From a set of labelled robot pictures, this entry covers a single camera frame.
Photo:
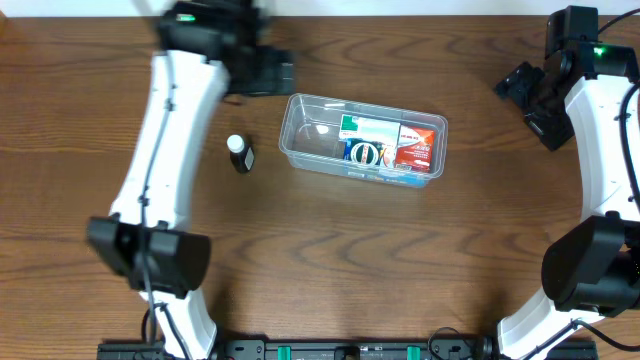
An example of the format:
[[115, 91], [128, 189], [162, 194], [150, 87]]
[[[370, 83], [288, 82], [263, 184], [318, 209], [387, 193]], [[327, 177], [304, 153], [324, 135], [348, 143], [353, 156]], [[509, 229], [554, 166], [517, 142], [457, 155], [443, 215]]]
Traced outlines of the dark bottle white cap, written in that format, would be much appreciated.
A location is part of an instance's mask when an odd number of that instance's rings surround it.
[[230, 160], [237, 172], [248, 173], [254, 165], [255, 154], [251, 145], [238, 134], [231, 135], [227, 139], [227, 147], [230, 152]]

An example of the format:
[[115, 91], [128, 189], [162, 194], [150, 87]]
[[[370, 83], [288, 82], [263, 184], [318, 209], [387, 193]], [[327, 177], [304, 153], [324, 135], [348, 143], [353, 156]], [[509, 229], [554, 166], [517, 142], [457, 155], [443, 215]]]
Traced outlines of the green round-label box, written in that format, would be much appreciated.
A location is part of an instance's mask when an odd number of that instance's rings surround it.
[[379, 165], [383, 151], [381, 143], [351, 139], [345, 146], [344, 159], [362, 165]]

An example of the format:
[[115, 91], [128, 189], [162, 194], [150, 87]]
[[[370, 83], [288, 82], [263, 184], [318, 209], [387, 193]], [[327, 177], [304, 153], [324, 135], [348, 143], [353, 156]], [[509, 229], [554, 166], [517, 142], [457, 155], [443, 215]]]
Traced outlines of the blue Kool Fever box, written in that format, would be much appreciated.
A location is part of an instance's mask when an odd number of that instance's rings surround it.
[[393, 162], [395, 160], [396, 148], [394, 146], [387, 145], [387, 144], [384, 144], [384, 143], [381, 143], [381, 144], [384, 147], [384, 151], [383, 151], [383, 155], [382, 155], [380, 164], [379, 165], [370, 165], [370, 166], [379, 166], [379, 167], [392, 168], [393, 167]]

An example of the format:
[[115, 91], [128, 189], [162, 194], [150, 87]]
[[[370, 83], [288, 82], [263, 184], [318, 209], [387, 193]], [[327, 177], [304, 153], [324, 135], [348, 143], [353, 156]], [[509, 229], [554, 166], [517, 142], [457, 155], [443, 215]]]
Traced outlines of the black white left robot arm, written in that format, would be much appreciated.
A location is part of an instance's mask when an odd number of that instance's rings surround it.
[[261, 43], [249, 1], [179, 1], [156, 21], [148, 103], [121, 189], [88, 244], [147, 303], [142, 340], [104, 343], [101, 359], [208, 359], [217, 335], [201, 289], [210, 239], [190, 230], [209, 124], [227, 96], [289, 95], [292, 55]]

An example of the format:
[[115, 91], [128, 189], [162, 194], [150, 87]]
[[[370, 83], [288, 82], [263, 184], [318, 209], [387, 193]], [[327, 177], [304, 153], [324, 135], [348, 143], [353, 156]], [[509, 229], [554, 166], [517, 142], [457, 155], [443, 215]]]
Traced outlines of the white Panadol box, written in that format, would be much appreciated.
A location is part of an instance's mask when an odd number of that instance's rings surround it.
[[399, 132], [397, 122], [343, 114], [338, 137], [340, 140], [362, 139], [391, 144], [397, 142]]

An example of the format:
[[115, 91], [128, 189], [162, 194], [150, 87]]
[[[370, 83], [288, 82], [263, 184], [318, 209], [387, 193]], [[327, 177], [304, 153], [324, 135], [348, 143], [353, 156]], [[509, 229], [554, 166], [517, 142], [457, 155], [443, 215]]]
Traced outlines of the clear plastic container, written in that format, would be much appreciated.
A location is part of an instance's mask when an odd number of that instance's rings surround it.
[[441, 115], [295, 94], [279, 148], [295, 168], [423, 188], [443, 173], [447, 136]]

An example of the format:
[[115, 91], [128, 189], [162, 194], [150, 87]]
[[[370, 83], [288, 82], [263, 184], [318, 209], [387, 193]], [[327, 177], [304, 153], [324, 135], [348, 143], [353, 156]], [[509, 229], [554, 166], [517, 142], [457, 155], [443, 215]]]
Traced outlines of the red medicine box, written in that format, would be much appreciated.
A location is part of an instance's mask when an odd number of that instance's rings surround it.
[[427, 128], [400, 126], [395, 168], [429, 173], [436, 132]]

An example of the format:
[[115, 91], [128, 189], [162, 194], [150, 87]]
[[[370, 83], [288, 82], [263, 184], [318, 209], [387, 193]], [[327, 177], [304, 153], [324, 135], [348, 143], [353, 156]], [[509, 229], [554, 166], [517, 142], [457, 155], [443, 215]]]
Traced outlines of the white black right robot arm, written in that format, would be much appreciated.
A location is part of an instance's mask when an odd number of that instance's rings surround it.
[[570, 39], [496, 87], [549, 149], [578, 149], [579, 224], [546, 251], [540, 289], [497, 325], [497, 355], [546, 359], [579, 329], [639, 307], [639, 67], [629, 47]]

